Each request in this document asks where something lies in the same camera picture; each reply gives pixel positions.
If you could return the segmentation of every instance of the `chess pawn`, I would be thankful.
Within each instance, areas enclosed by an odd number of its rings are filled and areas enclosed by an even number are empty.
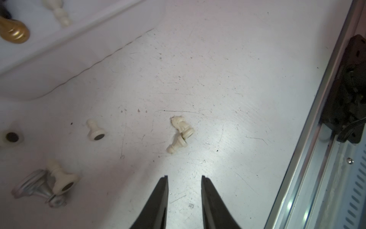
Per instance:
[[[178,151],[179,148],[187,146],[188,146],[187,142],[182,138],[181,135],[178,135],[176,141],[171,146],[169,146],[168,152],[174,154],[175,152]]]
[[[69,191],[79,181],[79,177],[76,174],[65,173],[60,164],[54,159],[49,159],[46,167],[51,176],[56,180],[52,188],[53,193],[56,195]]]
[[[72,24],[72,20],[69,18],[68,13],[62,8],[64,5],[63,0],[42,0],[43,6],[49,10],[52,10],[55,18],[60,22],[62,27],[67,27]]]
[[[98,126],[97,121],[88,119],[86,124],[90,129],[88,136],[91,141],[100,140],[105,136],[106,131]]]

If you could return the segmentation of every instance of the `screw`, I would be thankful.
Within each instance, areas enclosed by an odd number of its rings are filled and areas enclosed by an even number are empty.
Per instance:
[[[349,165],[353,164],[354,162],[352,158],[347,158],[346,161]]]

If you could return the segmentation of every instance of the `raised white tray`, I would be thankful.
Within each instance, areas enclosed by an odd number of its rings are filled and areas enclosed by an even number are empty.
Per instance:
[[[23,44],[0,39],[0,96],[40,97],[154,28],[165,0],[64,0],[74,24],[61,28],[40,0],[6,3],[31,32]]]

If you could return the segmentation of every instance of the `white table surface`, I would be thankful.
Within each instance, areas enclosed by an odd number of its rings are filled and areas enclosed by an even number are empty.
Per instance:
[[[155,29],[50,94],[1,101],[1,228],[129,228],[169,177],[168,228],[203,228],[201,176],[242,228],[263,228],[350,0],[168,0]],[[183,115],[196,130],[166,152]],[[88,118],[108,135],[87,138]],[[50,209],[10,190],[47,158],[82,177]]]

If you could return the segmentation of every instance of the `gold chess piece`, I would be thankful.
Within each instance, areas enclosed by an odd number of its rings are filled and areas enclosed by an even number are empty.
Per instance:
[[[0,16],[0,36],[6,41],[21,44],[29,39],[29,29],[21,21]]]

